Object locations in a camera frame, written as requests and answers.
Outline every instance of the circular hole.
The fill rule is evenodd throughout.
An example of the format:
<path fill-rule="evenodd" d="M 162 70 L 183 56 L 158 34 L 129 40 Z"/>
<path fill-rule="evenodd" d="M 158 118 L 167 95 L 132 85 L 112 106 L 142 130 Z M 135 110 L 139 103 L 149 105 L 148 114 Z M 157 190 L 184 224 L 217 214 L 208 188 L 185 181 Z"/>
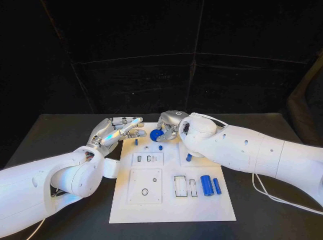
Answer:
<path fill-rule="evenodd" d="M 141 194 L 142 194 L 144 196 L 148 194 L 146 188 L 144 188 L 144 189 L 141 190 Z"/>

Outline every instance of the black backdrop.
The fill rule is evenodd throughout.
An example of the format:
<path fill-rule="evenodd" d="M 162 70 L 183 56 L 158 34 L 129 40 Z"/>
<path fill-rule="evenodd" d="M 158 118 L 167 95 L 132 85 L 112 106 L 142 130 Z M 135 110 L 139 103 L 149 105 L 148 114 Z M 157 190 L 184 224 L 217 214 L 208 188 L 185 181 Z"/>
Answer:
<path fill-rule="evenodd" d="M 323 0 L 0 0 L 0 168 L 41 113 L 266 113 L 323 47 Z"/>

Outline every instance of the white cable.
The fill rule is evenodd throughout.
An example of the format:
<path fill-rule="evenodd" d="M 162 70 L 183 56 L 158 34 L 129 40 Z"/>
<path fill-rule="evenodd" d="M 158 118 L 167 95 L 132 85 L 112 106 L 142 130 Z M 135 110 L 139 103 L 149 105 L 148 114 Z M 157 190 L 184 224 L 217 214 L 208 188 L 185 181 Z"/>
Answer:
<path fill-rule="evenodd" d="M 299 208 L 299 209 L 302 209 L 302 210 L 305 210 L 305 211 L 309 211 L 309 212 L 312 212 L 312 213 L 315 213 L 315 214 L 323 215 L 323 211 L 317 211 L 317 210 L 314 210 L 314 209 L 311 209 L 311 208 L 308 208 L 308 207 L 305 207 L 305 206 L 301 206 L 301 205 L 298 205 L 298 204 L 295 204 L 295 203 L 291 203 L 291 202 L 279 199 L 278 197 L 269 195 L 269 194 L 268 194 L 268 191 L 266 191 L 266 189 L 265 189 L 265 186 L 263 186 L 263 184 L 262 184 L 260 178 L 259 178 L 257 174 L 255 174 L 256 179 L 257 179 L 259 184 L 260 184 L 260 187 L 262 187 L 262 189 L 263 189 L 263 192 L 262 192 L 260 190 L 257 190 L 257 188 L 255 187 L 255 183 L 253 183 L 253 174 L 255 174 L 255 173 L 250 174 L 250 182 L 252 182 L 252 186 L 253 186 L 255 190 L 256 190 L 259 193 L 262 193 L 263 195 L 266 195 L 273 201 L 276 201 L 276 202 L 279 202 L 279 203 L 282 203 L 282 204 L 288 204 L 288 205 L 291 205 L 291 206 L 294 206 L 294 207 L 296 207 L 296 208 Z"/>
<path fill-rule="evenodd" d="M 201 117 L 204 117 L 204 118 L 207 118 L 207 119 L 211 119 L 211 120 L 217 121 L 223 126 L 227 126 L 227 125 L 229 125 L 226 122 L 217 120 L 216 118 L 213 118 L 213 117 L 210 117 L 210 116 L 207 116 L 207 115 L 204 115 L 204 114 L 198 114 L 198 113 L 193 112 L 190 115 L 193 115 L 193 116 L 201 116 Z"/>
<path fill-rule="evenodd" d="M 44 219 L 40 221 L 40 224 L 38 224 L 35 230 L 33 231 L 31 235 L 28 236 L 28 238 L 25 240 L 30 240 L 30 238 L 33 237 L 34 233 L 37 232 L 37 229 L 40 228 L 43 222 L 44 222 Z"/>

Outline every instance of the black tabletop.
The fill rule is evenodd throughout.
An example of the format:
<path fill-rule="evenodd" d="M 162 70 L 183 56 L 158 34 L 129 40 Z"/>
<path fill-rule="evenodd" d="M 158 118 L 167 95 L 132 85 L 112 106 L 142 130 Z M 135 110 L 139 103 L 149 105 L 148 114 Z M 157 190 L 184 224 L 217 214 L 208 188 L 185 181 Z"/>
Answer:
<path fill-rule="evenodd" d="M 90 131 L 103 118 L 128 116 L 142 117 L 144 122 L 157 122 L 159 115 L 40 115 L 5 167 L 72 152 L 86 144 Z M 278 113 L 210 116 L 230 125 L 299 143 Z M 108 157 L 119 159 L 121 147 L 122 144 Z M 236 221 L 109 224 L 115 179 L 102 178 L 95 193 L 46 218 L 33 239 L 323 239 L 323 216 L 257 193 L 250 174 L 224 167 L 221 172 Z M 260 180 L 270 195 L 321 210 L 308 195 L 289 184 L 266 176 Z M 35 226 L 2 239 L 25 239 Z"/>

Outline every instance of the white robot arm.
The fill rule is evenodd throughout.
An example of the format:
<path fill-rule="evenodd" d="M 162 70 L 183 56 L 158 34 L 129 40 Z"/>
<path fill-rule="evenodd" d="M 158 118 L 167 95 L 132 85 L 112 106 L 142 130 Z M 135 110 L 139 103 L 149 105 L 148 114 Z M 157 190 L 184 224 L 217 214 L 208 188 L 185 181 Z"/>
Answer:
<path fill-rule="evenodd" d="M 118 140 L 144 137 L 141 117 L 103 119 L 86 146 L 0 171 L 0 238 L 18 232 L 87 197 L 102 176 L 115 177 L 118 161 L 105 159 Z M 59 189 L 51 194 L 50 186 Z"/>
<path fill-rule="evenodd" d="M 323 148 L 279 140 L 217 120 L 223 124 L 219 127 L 211 121 L 214 118 L 197 113 L 178 121 L 175 112 L 164 114 L 177 126 L 174 129 L 191 156 L 292 184 L 323 206 Z"/>

